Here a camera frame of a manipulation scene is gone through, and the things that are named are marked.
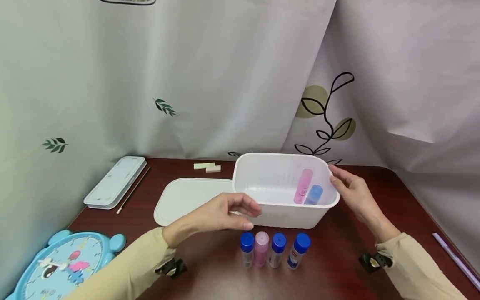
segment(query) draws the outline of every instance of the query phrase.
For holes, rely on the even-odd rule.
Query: pink tube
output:
[[[300,181],[297,186],[297,191],[295,192],[295,198],[293,198],[293,202],[296,204],[302,204],[303,198],[305,198],[305,194],[308,191],[308,187],[310,186],[310,182],[312,181],[313,171],[310,169],[305,169],[301,173]]]
[[[256,267],[262,267],[265,264],[265,260],[268,252],[268,234],[265,231],[260,231],[255,235],[255,246],[253,255],[253,265]]]

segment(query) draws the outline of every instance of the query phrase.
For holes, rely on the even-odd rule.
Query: wooden table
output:
[[[107,236],[122,233],[127,245],[157,226],[153,211],[166,185],[182,177],[232,178],[234,162],[217,162],[221,173],[193,170],[194,160],[148,158],[152,168],[120,215],[117,209],[86,208],[69,229],[96,231]],[[364,177],[385,215],[413,236],[434,258],[452,283],[468,298],[480,298],[453,260],[432,237],[441,230],[423,210],[398,176],[385,168],[347,167]],[[306,232],[312,245],[296,271],[282,263],[278,269],[245,270],[240,263],[239,231],[197,234],[180,245],[177,257],[189,271],[178,279],[159,279],[140,299],[401,299],[384,271],[368,275],[358,263],[361,254],[375,252],[374,239],[350,209],[340,201],[309,230],[255,227],[270,236],[282,232],[291,246],[297,233]]]

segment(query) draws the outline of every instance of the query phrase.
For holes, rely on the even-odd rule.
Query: eraser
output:
[[[206,168],[207,173],[215,173],[215,172],[220,172],[222,169],[222,166],[211,166]]]
[[[205,169],[207,167],[213,167],[215,163],[201,163],[201,164],[193,164],[194,170]]]

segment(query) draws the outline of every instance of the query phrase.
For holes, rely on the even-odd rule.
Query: plant pattern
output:
[[[340,78],[344,79],[345,81],[336,85],[337,80],[339,80]],[[320,156],[332,149],[331,147],[324,148],[324,146],[329,141],[344,141],[353,135],[353,133],[355,132],[355,128],[357,127],[355,120],[352,118],[345,118],[341,120],[335,127],[333,127],[333,125],[328,121],[327,118],[327,108],[332,94],[341,87],[352,83],[354,80],[355,77],[352,73],[343,72],[337,77],[335,77],[335,79],[333,80],[332,87],[330,88],[330,93],[327,93],[327,91],[319,85],[311,85],[305,88],[303,96],[300,100],[299,108],[297,109],[297,113],[295,114],[295,116],[305,119],[323,115],[329,129],[327,131],[316,131],[316,135],[322,140],[322,143],[315,150],[305,145],[295,144],[295,149],[298,152],[307,155]],[[342,159],[334,159],[327,161],[327,163],[336,165],[341,161]]]
[[[177,116],[177,112],[173,110],[173,107],[162,99],[155,100],[156,108],[163,111],[165,114],[169,114],[171,117]]]
[[[131,5],[152,5],[156,0],[100,0],[105,3],[131,4]]]
[[[46,150],[47,149],[52,149],[52,151],[50,151],[51,153],[53,152],[56,152],[57,154],[58,153],[62,153],[63,150],[65,150],[65,146],[68,145],[67,143],[65,143],[65,140],[62,139],[61,137],[58,137],[56,139],[51,139],[50,140],[45,140],[45,143],[42,144],[42,146],[46,146]]]
[[[235,151],[228,151],[227,154],[230,156],[237,156],[237,157],[241,156],[241,153],[238,153]]]

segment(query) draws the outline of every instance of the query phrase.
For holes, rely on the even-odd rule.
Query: white curtain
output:
[[[479,15],[476,1],[339,0],[303,95],[321,113],[335,77],[354,76],[326,115],[333,126],[352,118],[356,129],[345,125],[337,135],[350,138],[328,141],[317,155],[394,170],[477,271]],[[317,134],[330,133],[323,117],[300,104],[283,151],[326,142]]]
[[[385,166],[480,270],[479,13],[455,0],[3,3],[0,297],[128,154]]]
[[[279,152],[335,5],[110,2],[2,4],[0,298],[120,157]]]

